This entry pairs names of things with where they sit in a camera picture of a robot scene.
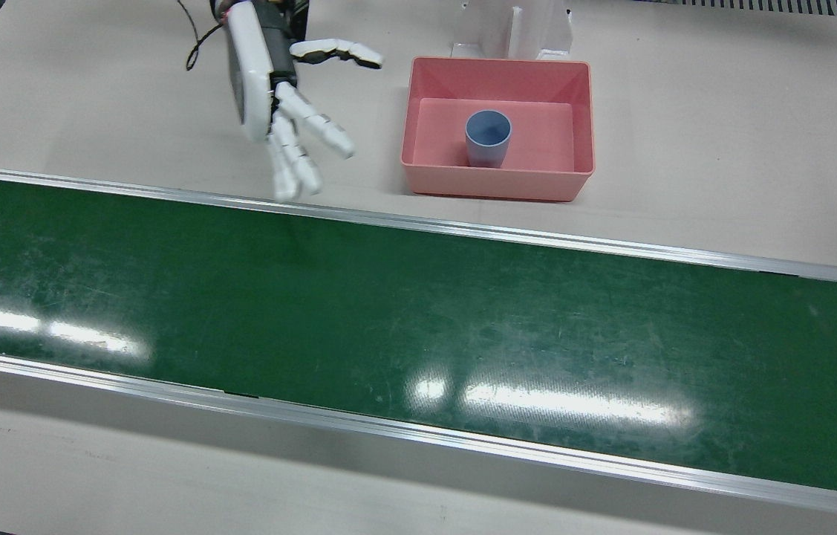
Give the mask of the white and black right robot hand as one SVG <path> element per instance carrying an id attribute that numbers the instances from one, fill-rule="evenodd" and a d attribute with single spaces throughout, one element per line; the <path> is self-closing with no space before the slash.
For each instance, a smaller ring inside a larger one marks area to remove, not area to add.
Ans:
<path id="1" fill-rule="evenodd" d="M 212 1 L 210 9 L 226 38 L 232 98 L 241 128 L 269 153 L 273 197 L 289 202 L 302 194 L 319 193 L 323 178 L 300 142 L 297 126 L 343 158 L 354 155 L 356 144 L 343 126 L 299 90 L 296 66 L 339 59 L 381 70 L 383 55 L 347 39 L 308 39 L 307 1 Z"/>

